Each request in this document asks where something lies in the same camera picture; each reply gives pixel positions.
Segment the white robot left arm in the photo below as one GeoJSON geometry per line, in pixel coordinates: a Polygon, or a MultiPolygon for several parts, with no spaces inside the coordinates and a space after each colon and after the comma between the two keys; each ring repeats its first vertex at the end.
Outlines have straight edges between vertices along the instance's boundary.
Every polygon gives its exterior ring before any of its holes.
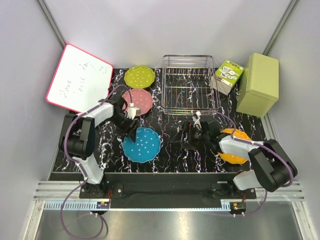
{"type": "Polygon", "coordinates": [[[96,198],[111,193],[104,171],[94,156],[96,127],[104,121],[111,122],[116,133],[136,141],[138,122],[135,117],[141,109],[127,103],[123,97],[101,100],[97,106],[83,113],[68,113],[63,119],[58,148],[68,160],[74,162],[83,176],[81,189],[96,198]]]}

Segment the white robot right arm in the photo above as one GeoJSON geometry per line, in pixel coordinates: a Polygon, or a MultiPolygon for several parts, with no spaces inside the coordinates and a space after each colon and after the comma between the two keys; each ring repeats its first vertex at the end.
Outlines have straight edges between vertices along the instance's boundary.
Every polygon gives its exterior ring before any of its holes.
{"type": "Polygon", "coordinates": [[[297,167],[275,139],[253,141],[238,129],[221,130],[214,120],[185,121],[171,142],[187,150],[206,147],[230,164],[250,162],[251,169],[236,174],[227,185],[228,195],[235,199],[253,188],[274,192],[289,185],[298,174],[297,167]]]}

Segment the pink polka dot plate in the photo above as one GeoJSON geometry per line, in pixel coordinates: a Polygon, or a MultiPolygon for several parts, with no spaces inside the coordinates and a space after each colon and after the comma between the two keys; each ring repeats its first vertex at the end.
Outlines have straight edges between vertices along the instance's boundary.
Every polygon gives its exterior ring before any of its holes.
{"type": "Polygon", "coordinates": [[[134,107],[140,109],[140,113],[136,116],[140,117],[147,114],[153,107],[153,97],[152,95],[144,90],[139,88],[133,88],[130,90],[134,107]]]}

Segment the blue polka dot plate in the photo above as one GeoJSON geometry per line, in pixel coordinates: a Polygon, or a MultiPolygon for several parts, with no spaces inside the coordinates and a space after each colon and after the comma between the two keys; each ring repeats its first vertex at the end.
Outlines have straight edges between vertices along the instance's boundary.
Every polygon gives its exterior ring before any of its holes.
{"type": "Polygon", "coordinates": [[[152,161],[159,154],[161,145],[161,139],[157,132],[151,128],[138,127],[135,142],[125,137],[122,149],[130,161],[143,164],[152,161]]]}

